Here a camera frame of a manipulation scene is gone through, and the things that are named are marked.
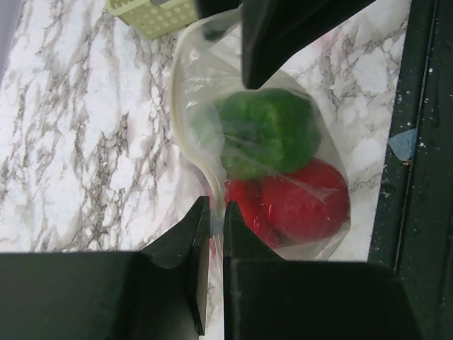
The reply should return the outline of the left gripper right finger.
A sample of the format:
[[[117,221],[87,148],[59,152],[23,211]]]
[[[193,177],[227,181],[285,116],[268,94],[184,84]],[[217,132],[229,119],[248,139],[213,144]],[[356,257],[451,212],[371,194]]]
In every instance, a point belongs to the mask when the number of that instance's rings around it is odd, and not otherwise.
[[[400,280],[367,262],[288,261],[224,218],[226,339],[419,339]]]

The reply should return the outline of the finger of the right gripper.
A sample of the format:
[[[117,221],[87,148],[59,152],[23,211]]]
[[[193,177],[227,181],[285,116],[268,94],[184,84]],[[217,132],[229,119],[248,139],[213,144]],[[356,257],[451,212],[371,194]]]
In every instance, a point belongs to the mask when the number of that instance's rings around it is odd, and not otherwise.
[[[243,1],[243,85],[259,89],[294,54],[371,3],[371,0]]]
[[[238,8],[242,0],[194,0],[194,2],[198,16],[208,18]]]

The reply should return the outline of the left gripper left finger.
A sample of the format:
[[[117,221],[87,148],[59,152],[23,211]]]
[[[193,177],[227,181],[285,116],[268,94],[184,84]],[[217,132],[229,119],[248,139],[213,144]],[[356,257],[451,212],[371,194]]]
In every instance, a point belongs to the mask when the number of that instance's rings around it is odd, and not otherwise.
[[[2,339],[198,339],[210,204],[139,251],[3,253]]]

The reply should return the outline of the green bell pepper toy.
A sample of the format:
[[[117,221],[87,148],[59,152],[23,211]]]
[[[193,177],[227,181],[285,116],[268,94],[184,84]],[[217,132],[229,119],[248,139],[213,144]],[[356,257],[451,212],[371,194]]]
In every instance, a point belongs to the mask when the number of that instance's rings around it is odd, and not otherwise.
[[[203,149],[219,144],[229,179],[254,179],[301,169],[318,151],[321,132],[311,99],[269,88],[217,99],[192,119]]]

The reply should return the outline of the red pomegranate toy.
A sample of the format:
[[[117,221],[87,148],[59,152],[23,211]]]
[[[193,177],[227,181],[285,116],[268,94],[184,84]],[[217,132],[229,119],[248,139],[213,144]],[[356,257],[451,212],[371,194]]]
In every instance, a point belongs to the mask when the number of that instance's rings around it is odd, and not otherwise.
[[[260,184],[265,216],[296,243],[332,237],[349,220],[348,185],[334,166],[320,159],[293,174],[264,177]]]

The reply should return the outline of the clear zip top bag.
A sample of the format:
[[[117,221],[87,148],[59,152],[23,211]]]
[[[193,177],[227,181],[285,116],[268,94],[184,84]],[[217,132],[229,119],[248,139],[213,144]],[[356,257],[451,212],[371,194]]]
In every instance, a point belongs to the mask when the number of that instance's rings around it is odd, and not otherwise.
[[[176,140],[218,215],[233,201],[281,257],[327,259],[350,229],[345,167],[316,101],[290,75],[244,87],[241,38],[237,9],[183,31],[170,86]]]

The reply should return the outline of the red bell pepper toy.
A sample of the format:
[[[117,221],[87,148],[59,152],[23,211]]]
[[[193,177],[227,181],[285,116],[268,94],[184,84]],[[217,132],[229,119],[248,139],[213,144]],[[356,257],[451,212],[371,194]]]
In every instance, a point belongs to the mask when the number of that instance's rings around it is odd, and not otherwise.
[[[263,214],[259,183],[256,180],[228,180],[225,188],[225,203],[237,202],[246,225],[269,247],[275,248],[279,237]]]

